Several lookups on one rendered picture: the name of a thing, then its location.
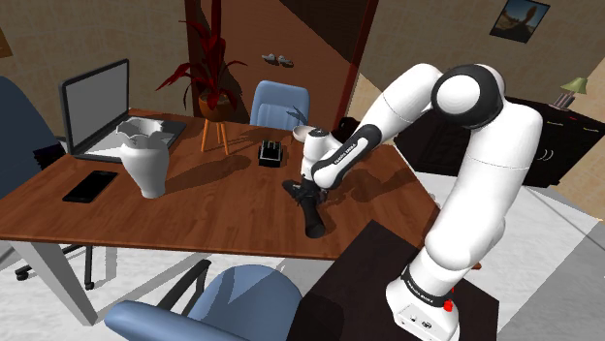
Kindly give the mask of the black box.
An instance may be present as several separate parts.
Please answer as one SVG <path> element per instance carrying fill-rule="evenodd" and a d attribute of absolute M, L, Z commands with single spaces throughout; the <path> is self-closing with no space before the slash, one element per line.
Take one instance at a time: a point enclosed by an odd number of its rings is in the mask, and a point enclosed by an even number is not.
<path fill-rule="evenodd" d="M 258 163 L 268 168 L 279 168 L 283 157 L 279 141 L 263 140 L 258 150 Z"/>

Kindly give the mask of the light blue office chair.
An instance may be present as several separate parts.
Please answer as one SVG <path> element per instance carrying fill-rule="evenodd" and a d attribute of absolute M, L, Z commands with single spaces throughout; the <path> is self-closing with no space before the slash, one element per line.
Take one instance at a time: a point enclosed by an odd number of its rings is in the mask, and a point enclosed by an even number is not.
<path fill-rule="evenodd" d="M 308 124 L 310 96 L 299 86 L 262 80 L 254 94 L 250 124 L 292 131 Z"/>
<path fill-rule="evenodd" d="M 210 265 L 197 262 L 156 305 L 115 304 L 105 325 L 128 341 L 286 341 L 297 286 L 261 264 L 232 266 L 206 284 Z"/>

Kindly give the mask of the brown wooden desk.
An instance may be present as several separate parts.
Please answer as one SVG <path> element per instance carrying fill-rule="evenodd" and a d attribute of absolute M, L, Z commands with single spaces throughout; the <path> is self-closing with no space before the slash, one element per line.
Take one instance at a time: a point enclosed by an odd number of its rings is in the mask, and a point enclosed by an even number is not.
<path fill-rule="evenodd" d="M 146 199 L 120 165 L 115 180 L 91 203 L 62 198 L 90 172 L 93 161 L 65 155 L 11 192 L 2 203 L 31 198 L 30 211 L 11 211 L 0 229 L 83 325 L 97 313 L 62 254 L 65 244 L 334 260 L 377 221 L 420 246 L 438 207 L 391 145 L 377 147 L 353 168 L 321 207 L 326 234 L 305 235 L 303 212 L 282 188 L 300 176 L 302 146 L 287 131 L 229 123 L 226 155 L 201 150 L 204 122 L 185 119 L 172 145 L 165 194 Z M 258 163 L 263 140 L 279 141 L 279 168 Z"/>

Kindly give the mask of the dark robot stand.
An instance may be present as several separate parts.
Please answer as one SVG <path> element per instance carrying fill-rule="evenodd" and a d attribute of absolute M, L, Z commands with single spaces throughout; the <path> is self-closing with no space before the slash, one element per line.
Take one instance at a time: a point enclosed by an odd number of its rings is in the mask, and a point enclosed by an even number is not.
<path fill-rule="evenodd" d="M 419 250 L 370 221 L 302 298 L 287 341 L 421 341 L 398 327 L 385 297 Z"/>

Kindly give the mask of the red potted plant on stand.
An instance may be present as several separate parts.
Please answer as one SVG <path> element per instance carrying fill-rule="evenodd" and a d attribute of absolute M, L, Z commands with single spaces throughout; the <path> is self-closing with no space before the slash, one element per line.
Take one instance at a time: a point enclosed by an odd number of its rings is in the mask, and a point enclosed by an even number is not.
<path fill-rule="evenodd" d="M 201 115 L 206 121 L 201 150 L 205 150 L 209 123 L 214 122 L 218 142 L 223 143 L 225 154 L 228 155 L 229 144 L 225 121 L 237 109 L 238 100 L 233 91 L 224 87 L 221 81 L 230 66 L 234 64 L 245 66 L 245 63 L 238 60 L 225 62 L 226 41 L 221 37 L 221 18 L 221 0 L 212 0 L 209 29 L 206 29 L 200 22 L 184 20 L 184 23 L 197 33 L 204 57 L 197 62 L 190 61 L 180 64 L 174 73 L 157 87 L 157 90 L 174 84 L 180 78 L 190 78 L 183 97 L 186 97 L 190 88 L 199 89 L 198 104 Z"/>

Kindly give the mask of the brown door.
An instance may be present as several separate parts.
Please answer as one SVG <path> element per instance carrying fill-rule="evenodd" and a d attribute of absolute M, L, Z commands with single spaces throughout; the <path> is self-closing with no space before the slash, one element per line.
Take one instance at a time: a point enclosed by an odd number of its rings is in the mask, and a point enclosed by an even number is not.
<path fill-rule="evenodd" d="M 221 0 L 237 97 L 229 121 L 247 123 L 258 83 L 297 85 L 310 95 L 309 122 L 331 130 L 345 114 L 378 0 Z"/>

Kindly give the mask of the white vase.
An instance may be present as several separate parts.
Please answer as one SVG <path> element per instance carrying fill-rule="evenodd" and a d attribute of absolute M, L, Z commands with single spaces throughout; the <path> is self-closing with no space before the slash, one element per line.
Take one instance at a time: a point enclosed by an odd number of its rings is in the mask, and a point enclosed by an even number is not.
<path fill-rule="evenodd" d="M 162 141 L 163 126 L 157 120 L 132 117 L 115 131 L 122 142 L 119 158 L 146 199 L 165 194 L 169 150 Z"/>

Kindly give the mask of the black phone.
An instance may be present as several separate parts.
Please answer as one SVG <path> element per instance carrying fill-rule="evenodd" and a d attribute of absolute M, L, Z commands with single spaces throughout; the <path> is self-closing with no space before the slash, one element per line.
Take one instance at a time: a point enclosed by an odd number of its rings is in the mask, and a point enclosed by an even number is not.
<path fill-rule="evenodd" d="M 93 202 L 111 182 L 118 176 L 117 172 L 107 170 L 94 170 L 83 179 L 75 188 L 66 194 L 64 202 Z"/>

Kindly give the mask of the grey open laptop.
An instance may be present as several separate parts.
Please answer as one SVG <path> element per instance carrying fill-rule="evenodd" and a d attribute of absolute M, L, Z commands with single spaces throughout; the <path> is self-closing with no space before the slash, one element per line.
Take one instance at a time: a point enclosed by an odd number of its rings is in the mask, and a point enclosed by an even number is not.
<path fill-rule="evenodd" d="M 59 85 L 69 154 L 84 160 L 120 163 L 116 127 L 129 113 L 129 60 L 124 58 Z"/>

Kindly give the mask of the black cabinet with green lamp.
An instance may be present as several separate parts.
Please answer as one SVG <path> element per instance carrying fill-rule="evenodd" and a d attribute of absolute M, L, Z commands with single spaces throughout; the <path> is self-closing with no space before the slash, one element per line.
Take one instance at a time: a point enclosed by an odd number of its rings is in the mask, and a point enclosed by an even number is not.
<path fill-rule="evenodd" d="M 605 123 L 575 111 L 510 97 L 509 102 L 531 107 L 542 115 L 543 127 L 535 160 L 524 185 L 546 188 L 557 185 L 601 138 Z M 456 176 L 461 167 L 470 131 L 451 124 L 430 110 L 399 133 L 394 142 L 415 171 Z"/>

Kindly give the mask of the dark blue office chair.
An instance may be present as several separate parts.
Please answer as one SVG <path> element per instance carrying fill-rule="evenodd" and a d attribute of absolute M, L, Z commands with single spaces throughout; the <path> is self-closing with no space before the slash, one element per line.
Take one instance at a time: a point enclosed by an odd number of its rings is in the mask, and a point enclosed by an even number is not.
<path fill-rule="evenodd" d="M 31 198 L 1 200 L 64 155 L 59 139 L 24 92 L 0 76 L 0 229 L 11 211 L 38 213 Z"/>

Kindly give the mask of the dark framed wall picture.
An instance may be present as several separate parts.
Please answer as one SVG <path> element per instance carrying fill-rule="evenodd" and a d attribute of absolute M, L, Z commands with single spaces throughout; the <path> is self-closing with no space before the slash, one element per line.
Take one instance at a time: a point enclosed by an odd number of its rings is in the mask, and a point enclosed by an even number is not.
<path fill-rule="evenodd" d="M 550 8 L 534 0 L 507 0 L 490 35 L 526 44 Z"/>

